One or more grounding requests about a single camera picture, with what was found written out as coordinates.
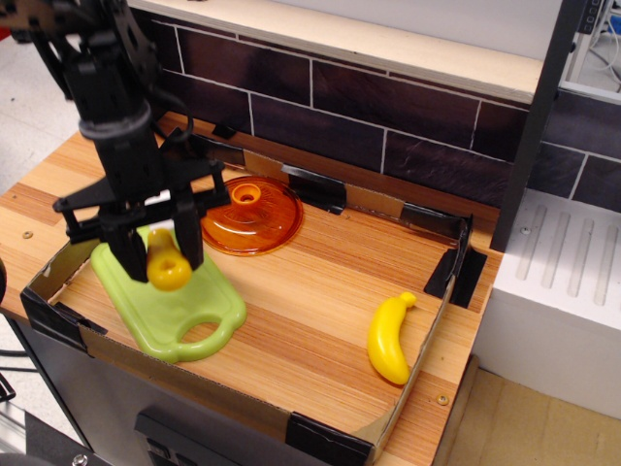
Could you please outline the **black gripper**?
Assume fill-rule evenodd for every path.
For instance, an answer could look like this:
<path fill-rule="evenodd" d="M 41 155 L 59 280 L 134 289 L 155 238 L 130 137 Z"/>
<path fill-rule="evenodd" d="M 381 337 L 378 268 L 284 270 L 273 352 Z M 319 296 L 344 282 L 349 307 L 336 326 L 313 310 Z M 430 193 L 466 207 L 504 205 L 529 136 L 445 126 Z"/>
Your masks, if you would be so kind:
<path fill-rule="evenodd" d="M 107 243 L 127 275 L 146 283 L 147 250 L 137 229 L 170 219 L 180 252 L 192 270 L 200 267 L 200 220 L 209 209 L 230 203 L 224 164 L 206 154 L 207 141 L 177 127 L 158 144 L 157 125 L 82 125 L 80 131 L 94 144 L 104 177 L 55 201 L 70 241 Z"/>

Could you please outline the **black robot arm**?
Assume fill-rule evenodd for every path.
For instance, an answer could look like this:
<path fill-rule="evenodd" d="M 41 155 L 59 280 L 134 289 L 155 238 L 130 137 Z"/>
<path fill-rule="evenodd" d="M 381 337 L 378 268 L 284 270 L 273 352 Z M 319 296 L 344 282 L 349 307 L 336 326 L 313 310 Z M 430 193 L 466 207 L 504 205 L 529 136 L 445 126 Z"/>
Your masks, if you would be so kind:
<path fill-rule="evenodd" d="M 151 102 L 182 108 L 157 85 L 155 45 L 124 1 L 4 1 L 1 25 L 35 46 L 66 99 L 79 130 L 93 142 L 105 176 L 53 208 L 74 244 L 109 245 L 129 277 L 147 281 L 147 247 L 137 230 L 171 220 L 182 256 L 203 264 L 200 221 L 230 200 L 223 165 L 188 153 L 193 124 L 156 137 Z"/>

